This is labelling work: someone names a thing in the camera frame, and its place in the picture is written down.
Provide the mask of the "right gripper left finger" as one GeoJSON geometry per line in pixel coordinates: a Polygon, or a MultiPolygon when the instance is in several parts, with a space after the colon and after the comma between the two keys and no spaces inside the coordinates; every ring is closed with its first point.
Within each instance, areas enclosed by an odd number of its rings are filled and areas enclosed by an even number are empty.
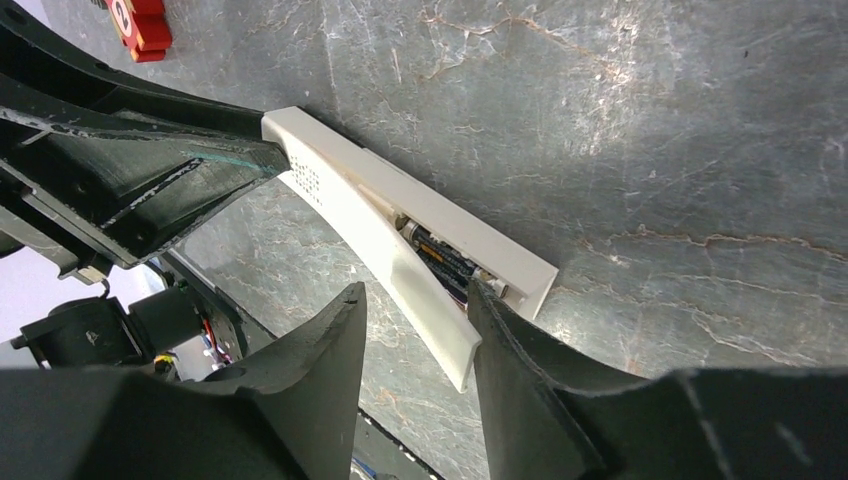
{"type": "Polygon", "coordinates": [[[367,330],[363,283],[310,320],[193,390],[231,400],[220,457],[234,479],[345,479],[367,330]]]}

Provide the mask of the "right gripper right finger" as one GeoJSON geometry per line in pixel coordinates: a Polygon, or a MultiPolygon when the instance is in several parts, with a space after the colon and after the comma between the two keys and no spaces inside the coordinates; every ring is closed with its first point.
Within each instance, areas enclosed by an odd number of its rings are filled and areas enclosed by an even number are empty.
{"type": "Polygon", "coordinates": [[[577,399],[641,382],[522,318],[487,286],[468,289],[483,337],[474,359],[489,473],[494,479],[602,479],[624,465],[578,411],[577,399]]]}

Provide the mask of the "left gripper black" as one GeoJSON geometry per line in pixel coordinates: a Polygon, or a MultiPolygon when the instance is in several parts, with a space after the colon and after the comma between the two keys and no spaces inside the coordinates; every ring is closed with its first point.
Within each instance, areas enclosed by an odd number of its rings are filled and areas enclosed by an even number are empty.
{"type": "Polygon", "coordinates": [[[115,70],[1,5],[1,233],[93,285],[289,168],[260,112],[115,70]]]}

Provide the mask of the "white remote battery cover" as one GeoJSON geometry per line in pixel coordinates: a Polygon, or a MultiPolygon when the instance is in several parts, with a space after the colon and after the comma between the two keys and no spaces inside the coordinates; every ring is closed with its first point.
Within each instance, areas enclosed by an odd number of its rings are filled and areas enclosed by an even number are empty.
{"type": "Polygon", "coordinates": [[[347,243],[424,342],[449,381],[467,390],[482,338],[430,270],[362,192],[312,149],[289,147],[278,176],[347,243]]]}

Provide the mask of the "white remote control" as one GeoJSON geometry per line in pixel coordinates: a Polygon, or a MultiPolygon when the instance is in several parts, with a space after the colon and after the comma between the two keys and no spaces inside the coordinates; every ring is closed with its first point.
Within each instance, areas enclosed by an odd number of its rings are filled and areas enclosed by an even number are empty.
{"type": "Polygon", "coordinates": [[[398,233],[408,219],[414,220],[503,280],[509,290],[501,299],[523,318],[536,318],[556,267],[298,107],[265,113],[262,127],[264,136],[278,141],[286,153],[289,147],[312,149],[358,188],[398,233]]]}

